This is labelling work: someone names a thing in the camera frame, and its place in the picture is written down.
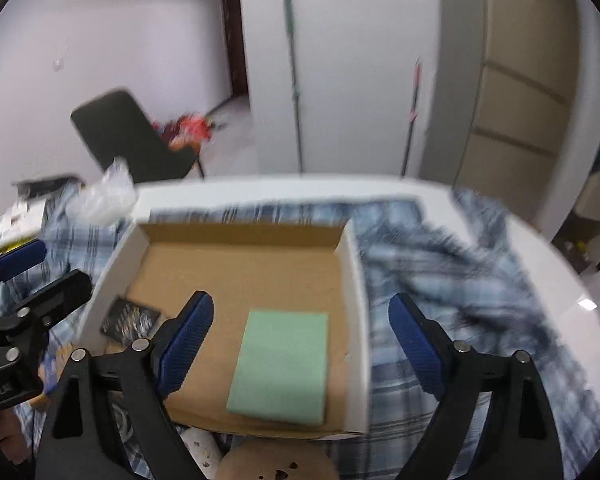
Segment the white wall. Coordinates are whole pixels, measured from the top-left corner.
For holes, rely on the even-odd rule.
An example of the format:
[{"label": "white wall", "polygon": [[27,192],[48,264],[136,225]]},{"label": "white wall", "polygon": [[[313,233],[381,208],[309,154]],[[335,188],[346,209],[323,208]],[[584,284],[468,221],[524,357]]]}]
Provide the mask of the white wall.
[{"label": "white wall", "polygon": [[[438,58],[440,0],[294,0],[305,169],[398,175],[420,57],[414,159]],[[298,170],[283,0],[242,0],[251,108],[264,173]]]},{"label": "white wall", "polygon": [[571,119],[551,180],[533,225],[552,240],[573,208],[600,146],[600,13],[591,0],[576,0],[580,67]]},{"label": "white wall", "polygon": [[0,214],[16,180],[99,177],[70,122],[88,99],[127,86],[158,120],[226,99],[220,3],[10,0],[0,14]]}]

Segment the white table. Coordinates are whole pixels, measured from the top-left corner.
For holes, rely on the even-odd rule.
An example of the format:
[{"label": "white table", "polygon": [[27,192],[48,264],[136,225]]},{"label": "white table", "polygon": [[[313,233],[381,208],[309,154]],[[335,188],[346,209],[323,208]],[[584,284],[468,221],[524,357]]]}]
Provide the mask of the white table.
[{"label": "white table", "polygon": [[[132,213],[136,221],[145,221],[152,210],[163,209],[416,198],[427,223],[446,228],[462,243],[475,243],[463,216],[449,198],[448,187],[431,182],[369,176],[277,176],[144,184],[138,189],[139,199]],[[579,304],[590,300],[586,288],[560,253],[528,224],[509,216],[507,227],[511,247],[527,270],[549,321],[562,343],[582,364],[588,387],[600,403],[600,319],[595,310],[586,310]]]}]

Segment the human hand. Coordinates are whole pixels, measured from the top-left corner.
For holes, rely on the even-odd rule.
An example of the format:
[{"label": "human hand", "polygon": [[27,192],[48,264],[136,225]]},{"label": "human hand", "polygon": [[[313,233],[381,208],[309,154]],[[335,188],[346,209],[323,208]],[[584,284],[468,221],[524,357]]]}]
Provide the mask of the human hand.
[{"label": "human hand", "polygon": [[24,462],[30,455],[20,419],[13,410],[0,412],[0,450],[15,464]]}]

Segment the black card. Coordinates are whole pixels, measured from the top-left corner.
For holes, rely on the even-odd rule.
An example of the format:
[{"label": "black card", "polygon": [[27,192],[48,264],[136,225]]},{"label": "black card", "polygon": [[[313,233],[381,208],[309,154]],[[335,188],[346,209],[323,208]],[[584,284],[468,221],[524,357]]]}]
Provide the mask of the black card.
[{"label": "black card", "polygon": [[159,317],[160,311],[154,308],[116,298],[100,331],[126,348],[136,339],[147,337]]}]

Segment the brown round object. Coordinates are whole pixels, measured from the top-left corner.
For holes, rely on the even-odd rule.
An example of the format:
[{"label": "brown round object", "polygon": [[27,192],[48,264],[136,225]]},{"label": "brown round object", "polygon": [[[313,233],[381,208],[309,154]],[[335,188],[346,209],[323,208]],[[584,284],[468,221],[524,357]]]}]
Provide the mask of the brown round object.
[{"label": "brown round object", "polygon": [[304,440],[247,440],[224,457],[216,480],[339,480],[333,462]]}]

